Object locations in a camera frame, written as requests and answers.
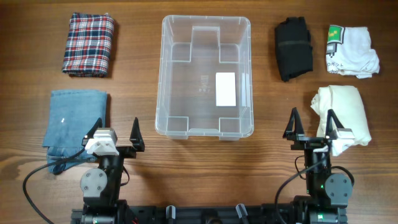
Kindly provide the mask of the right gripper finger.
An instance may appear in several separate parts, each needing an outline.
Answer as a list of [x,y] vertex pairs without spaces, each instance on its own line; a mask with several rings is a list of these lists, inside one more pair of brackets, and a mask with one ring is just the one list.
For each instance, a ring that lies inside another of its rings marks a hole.
[[283,133],[283,138],[298,139],[304,137],[305,131],[302,126],[301,118],[297,108],[292,108],[289,122]]
[[344,128],[333,109],[329,109],[326,116],[325,136],[330,136],[334,129]]

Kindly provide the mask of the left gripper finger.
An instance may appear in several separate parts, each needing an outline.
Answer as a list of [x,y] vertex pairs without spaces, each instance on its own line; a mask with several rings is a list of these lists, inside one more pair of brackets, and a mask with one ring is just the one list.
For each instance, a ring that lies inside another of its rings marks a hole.
[[139,120],[137,117],[134,118],[134,122],[131,129],[131,134],[129,137],[130,142],[133,147],[144,147],[144,140],[142,138],[142,134],[139,128]]
[[93,138],[96,130],[98,128],[102,128],[103,127],[103,121],[102,118],[98,118],[96,123],[93,125],[93,127],[86,133],[85,135],[85,139],[91,139]]

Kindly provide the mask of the blue denim jeans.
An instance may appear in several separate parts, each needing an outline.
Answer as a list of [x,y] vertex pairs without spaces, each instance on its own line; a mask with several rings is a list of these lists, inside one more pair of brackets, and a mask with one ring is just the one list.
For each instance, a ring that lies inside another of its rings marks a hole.
[[98,119],[106,121],[107,93],[100,90],[54,90],[50,97],[49,121],[42,146],[47,149],[49,172],[61,174],[96,157],[83,152],[55,165],[83,149],[82,140]]

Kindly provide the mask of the cream white cloth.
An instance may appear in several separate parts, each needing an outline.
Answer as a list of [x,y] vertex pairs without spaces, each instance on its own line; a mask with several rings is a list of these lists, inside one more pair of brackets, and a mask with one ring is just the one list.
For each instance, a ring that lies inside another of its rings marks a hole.
[[352,130],[355,146],[366,146],[371,141],[364,105],[356,87],[348,85],[320,87],[312,98],[311,108],[320,116],[318,137],[325,136],[327,112],[332,109],[344,128]]

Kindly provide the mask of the red plaid shirt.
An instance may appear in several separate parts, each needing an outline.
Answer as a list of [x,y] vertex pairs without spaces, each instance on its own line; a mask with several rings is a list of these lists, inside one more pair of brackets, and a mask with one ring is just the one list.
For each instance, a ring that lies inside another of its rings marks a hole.
[[62,72],[74,77],[107,77],[114,25],[109,14],[73,13]]

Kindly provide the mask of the black garment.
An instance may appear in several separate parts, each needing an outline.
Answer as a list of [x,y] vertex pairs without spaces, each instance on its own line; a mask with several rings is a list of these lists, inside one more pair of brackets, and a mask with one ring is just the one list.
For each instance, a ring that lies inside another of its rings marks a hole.
[[275,57],[283,82],[313,71],[312,50],[304,17],[288,17],[275,28]]

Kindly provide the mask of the white printed t-shirt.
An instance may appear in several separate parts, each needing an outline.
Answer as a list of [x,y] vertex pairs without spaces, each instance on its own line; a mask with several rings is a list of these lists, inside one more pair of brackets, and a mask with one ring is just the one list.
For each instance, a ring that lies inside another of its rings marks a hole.
[[367,27],[331,25],[326,43],[326,70],[359,79],[379,73],[379,57],[371,48]]

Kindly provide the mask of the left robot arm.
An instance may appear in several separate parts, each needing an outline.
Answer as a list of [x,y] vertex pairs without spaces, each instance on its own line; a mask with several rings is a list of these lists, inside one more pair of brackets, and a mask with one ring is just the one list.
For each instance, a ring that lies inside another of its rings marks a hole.
[[84,206],[81,214],[73,212],[72,222],[82,224],[138,223],[126,200],[119,199],[122,174],[127,173],[125,159],[135,159],[145,149],[136,118],[132,125],[130,146],[117,146],[118,137],[113,128],[102,127],[102,119],[88,131],[82,140],[87,154],[98,158],[99,166],[86,171],[80,180]]

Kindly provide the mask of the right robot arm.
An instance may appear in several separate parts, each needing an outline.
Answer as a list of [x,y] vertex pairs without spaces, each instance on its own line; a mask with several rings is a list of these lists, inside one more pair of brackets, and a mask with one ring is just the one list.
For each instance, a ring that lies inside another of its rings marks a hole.
[[[297,108],[293,108],[283,138],[294,142],[291,150],[303,151],[305,168],[287,179],[275,195],[275,213],[281,223],[347,223],[346,208],[353,193],[354,177],[348,169],[332,166],[331,156],[333,151],[353,145],[352,130],[344,128],[330,109],[325,135],[308,137]],[[307,195],[295,196],[290,203],[292,208],[283,215],[279,208],[279,195],[296,177],[305,179]]]

